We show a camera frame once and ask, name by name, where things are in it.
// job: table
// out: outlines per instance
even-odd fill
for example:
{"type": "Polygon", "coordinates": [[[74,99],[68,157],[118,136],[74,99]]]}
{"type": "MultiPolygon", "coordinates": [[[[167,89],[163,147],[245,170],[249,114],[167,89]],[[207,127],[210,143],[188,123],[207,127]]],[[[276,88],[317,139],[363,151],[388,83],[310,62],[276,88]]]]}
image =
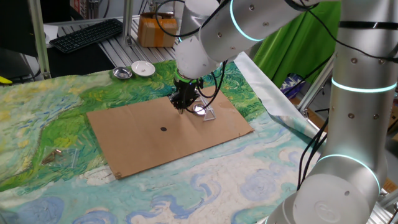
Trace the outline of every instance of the table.
{"type": "MultiPolygon", "coordinates": [[[[22,224],[264,218],[295,190],[308,130],[285,125],[294,110],[268,114],[256,94],[264,102],[263,93],[271,93],[246,81],[254,69],[242,67],[247,59],[227,66],[222,91],[254,133],[123,180],[112,176],[85,113],[166,96],[175,62],[157,63],[150,78],[122,81],[104,71],[0,89],[0,213],[22,224]],[[79,149],[77,167],[41,166],[45,146],[79,149]]],[[[211,85],[210,77],[205,81],[211,85]]]]}

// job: small clear object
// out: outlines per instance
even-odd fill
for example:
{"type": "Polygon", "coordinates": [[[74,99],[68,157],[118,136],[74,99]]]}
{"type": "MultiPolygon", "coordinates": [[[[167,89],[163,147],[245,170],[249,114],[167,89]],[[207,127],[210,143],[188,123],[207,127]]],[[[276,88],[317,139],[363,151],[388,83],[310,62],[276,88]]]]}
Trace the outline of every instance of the small clear object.
{"type": "Polygon", "coordinates": [[[75,168],[78,157],[78,149],[45,146],[40,165],[75,168]]]}

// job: green curtain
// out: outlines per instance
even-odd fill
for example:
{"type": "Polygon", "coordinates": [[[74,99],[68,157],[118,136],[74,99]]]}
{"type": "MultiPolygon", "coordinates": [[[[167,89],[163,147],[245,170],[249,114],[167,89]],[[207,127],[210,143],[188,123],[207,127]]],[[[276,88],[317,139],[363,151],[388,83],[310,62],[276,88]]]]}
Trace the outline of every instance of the green curtain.
{"type": "MultiPolygon", "coordinates": [[[[312,10],[335,37],[340,7],[340,2],[323,2],[312,10]]],[[[280,88],[289,73],[302,77],[310,73],[334,52],[335,45],[323,26],[305,12],[267,37],[253,60],[280,88]]],[[[320,72],[321,69],[308,82],[312,82],[320,72]]]]}

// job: black cable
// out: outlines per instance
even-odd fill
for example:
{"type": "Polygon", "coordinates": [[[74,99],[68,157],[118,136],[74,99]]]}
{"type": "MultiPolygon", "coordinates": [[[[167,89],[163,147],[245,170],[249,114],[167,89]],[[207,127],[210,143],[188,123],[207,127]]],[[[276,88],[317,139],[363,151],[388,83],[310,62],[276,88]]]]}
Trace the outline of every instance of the black cable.
{"type": "Polygon", "coordinates": [[[361,52],[362,54],[365,54],[365,55],[368,56],[368,57],[376,58],[376,59],[381,59],[381,60],[387,60],[387,61],[389,61],[389,62],[398,63],[398,58],[373,56],[373,55],[371,55],[371,54],[368,54],[368,53],[364,52],[363,50],[357,49],[356,47],[352,47],[352,46],[350,46],[350,45],[348,45],[348,44],[342,43],[341,41],[339,41],[338,39],[336,39],[336,37],[333,36],[333,34],[330,32],[329,28],[325,25],[325,23],[323,23],[323,21],[322,21],[317,15],[315,15],[315,14],[311,11],[311,9],[310,9],[308,6],[306,6],[306,5],[304,4],[303,0],[300,0],[300,2],[301,2],[301,4],[302,4],[304,7],[307,8],[306,11],[309,12],[314,18],[316,18],[318,22],[320,22],[320,24],[325,28],[325,30],[328,32],[329,36],[330,36],[335,42],[337,42],[337,43],[339,43],[339,44],[341,44],[341,45],[343,45],[343,46],[345,46],[345,47],[347,47],[347,48],[349,48],[349,49],[353,49],[353,50],[356,50],[356,51],[358,51],[358,52],[361,52]]]}
{"type": "Polygon", "coordinates": [[[307,153],[308,149],[311,147],[311,145],[315,142],[315,140],[318,138],[319,132],[311,139],[310,143],[307,145],[307,147],[304,149],[303,153],[301,154],[300,158],[300,163],[298,164],[298,182],[297,182],[297,190],[300,190],[300,185],[301,185],[301,168],[303,166],[303,160],[305,153],[307,153]]]}
{"type": "Polygon", "coordinates": [[[139,10],[138,10],[138,15],[141,15],[141,9],[142,9],[142,6],[144,5],[144,1],[146,2],[147,0],[142,0],[141,6],[139,7],[139,10]]]}
{"type": "Polygon", "coordinates": [[[208,99],[210,99],[210,98],[212,98],[212,97],[214,97],[216,95],[217,88],[218,88],[217,79],[216,79],[216,76],[215,76],[214,72],[211,72],[211,76],[214,79],[214,83],[215,83],[215,87],[216,87],[216,89],[214,90],[214,93],[211,96],[206,96],[205,94],[203,94],[202,91],[201,91],[201,87],[198,86],[198,92],[201,94],[201,96],[203,96],[204,98],[208,98],[208,99]]]}
{"type": "Polygon", "coordinates": [[[145,6],[144,6],[144,8],[142,9],[142,13],[145,12],[145,8],[147,7],[147,5],[148,5],[148,2],[145,2],[145,6]]]}
{"type": "MultiPolygon", "coordinates": [[[[221,85],[223,84],[224,75],[225,75],[225,66],[226,66],[227,63],[228,63],[228,60],[225,60],[225,61],[223,62],[223,68],[222,68],[222,70],[221,70],[220,84],[218,85],[218,87],[216,87],[216,91],[215,91],[214,97],[210,100],[210,102],[207,103],[207,105],[205,105],[205,106],[201,109],[201,111],[202,111],[202,110],[205,110],[207,107],[209,107],[209,106],[211,105],[211,103],[214,101],[214,99],[217,97],[217,94],[218,94],[218,92],[219,92],[220,89],[221,89],[221,85]]],[[[185,89],[185,92],[184,92],[184,94],[183,94],[183,99],[184,99],[184,100],[185,100],[186,92],[187,92],[187,89],[185,89]]],[[[184,108],[185,108],[188,112],[190,112],[190,113],[196,113],[195,111],[191,111],[190,109],[188,109],[188,107],[186,107],[185,105],[184,105],[184,108]]]]}
{"type": "Polygon", "coordinates": [[[206,106],[204,106],[201,110],[204,110],[204,109],[206,109],[207,107],[209,107],[209,106],[211,105],[211,103],[214,101],[214,99],[217,97],[217,94],[220,92],[221,85],[223,84],[224,75],[225,75],[225,66],[226,66],[227,63],[228,63],[228,60],[225,60],[225,61],[223,62],[223,68],[222,68],[222,71],[221,71],[221,80],[220,80],[220,84],[218,85],[218,89],[217,89],[217,91],[216,91],[214,97],[213,97],[213,98],[210,100],[210,102],[209,102],[206,106]]]}
{"type": "Polygon", "coordinates": [[[297,87],[299,87],[301,85],[301,83],[303,83],[305,80],[307,80],[308,78],[311,77],[311,75],[313,75],[316,71],[318,71],[320,68],[322,68],[322,66],[324,64],[326,64],[330,58],[333,56],[333,54],[331,56],[329,56],[326,60],[324,60],[321,64],[319,64],[314,70],[312,70],[308,75],[306,75],[303,80],[299,81],[298,84],[294,85],[293,88],[289,89],[286,93],[285,96],[287,96],[289,93],[291,93],[294,89],[296,89],[297,87]]]}
{"type": "Polygon", "coordinates": [[[196,34],[197,32],[199,32],[199,30],[200,30],[202,27],[204,27],[204,26],[210,21],[210,19],[212,19],[212,18],[225,6],[225,5],[227,5],[227,3],[229,3],[229,1],[230,1],[230,0],[225,0],[225,1],[223,1],[223,2],[217,7],[217,9],[211,14],[211,16],[210,16],[209,18],[207,18],[207,20],[206,20],[199,28],[197,28],[197,29],[195,29],[195,30],[193,30],[193,31],[191,31],[191,32],[188,32],[188,33],[186,33],[186,34],[179,34],[179,35],[177,35],[177,34],[171,34],[171,33],[167,32],[167,31],[161,26],[161,24],[160,24],[160,22],[159,22],[159,18],[157,17],[157,15],[158,15],[158,13],[159,13],[159,9],[160,9],[164,4],[167,4],[167,3],[169,3],[169,2],[182,2],[182,3],[185,3],[185,1],[183,1],[183,0],[166,0],[166,1],[162,2],[162,3],[160,3],[159,6],[158,6],[158,7],[156,8],[156,10],[155,10],[155,19],[156,19],[157,25],[160,27],[160,29],[161,29],[165,34],[167,34],[167,35],[169,35],[169,36],[172,36],[172,37],[188,37],[188,36],[190,36],[190,35],[193,35],[193,34],[196,34]]]}
{"type": "Polygon", "coordinates": [[[34,76],[30,77],[30,78],[20,78],[20,80],[18,80],[18,81],[12,81],[12,80],[11,81],[12,81],[13,84],[14,83],[25,83],[26,81],[29,81],[31,79],[34,79],[34,78],[38,77],[40,74],[41,74],[41,72],[40,72],[40,69],[39,69],[39,71],[37,71],[37,73],[34,76]]]}
{"type": "Polygon", "coordinates": [[[108,0],[108,3],[107,3],[107,5],[106,5],[106,10],[105,10],[105,13],[104,13],[104,17],[103,18],[106,18],[106,16],[108,15],[108,11],[109,11],[109,5],[111,4],[111,0],[108,0]]]}
{"type": "Polygon", "coordinates": [[[315,153],[317,153],[318,149],[322,146],[322,144],[326,141],[327,137],[328,137],[328,134],[326,134],[318,144],[315,143],[314,147],[312,148],[310,157],[308,158],[308,161],[304,168],[303,179],[301,181],[301,184],[303,184],[303,181],[305,180],[305,178],[307,176],[307,172],[308,172],[308,169],[310,168],[310,163],[311,163],[312,158],[315,156],[315,153]]]}
{"type": "Polygon", "coordinates": [[[301,158],[300,158],[300,163],[298,165],[298,181],[297,181],[297,190],[300,190],[301,187],[301,183],[302,183],[302,178],[301,178],[301,171],[302,171],[302,166],[303,166],[303,160],[304,160],[304,156],[307,153],[307,151],[310,149],[310,147],[312,146],[312,144],[315,142],[314,147],[317,147],[318,142],[322,136],[323,131],[325,130],[327,124],[329,123],[329,118],[326,119],[325,123],[323,124],[323,126],[321,127],[321,129],[317,132],[317,134],[311,139],[310,143],[307,145],[307,147],[304,149],[301,158]]]}

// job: black keyboard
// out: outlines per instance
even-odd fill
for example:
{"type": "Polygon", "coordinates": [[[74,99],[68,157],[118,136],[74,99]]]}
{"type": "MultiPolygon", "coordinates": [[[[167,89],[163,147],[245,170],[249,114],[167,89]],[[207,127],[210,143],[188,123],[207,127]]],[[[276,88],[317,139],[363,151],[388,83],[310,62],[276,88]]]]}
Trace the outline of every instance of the black keyboard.
{"type": "Polygon", "coordinates": [[[109,19],[50,41],[63,53],[70,53],[87,45],[106,40],[123,31],[123,23],[109,19]]]}

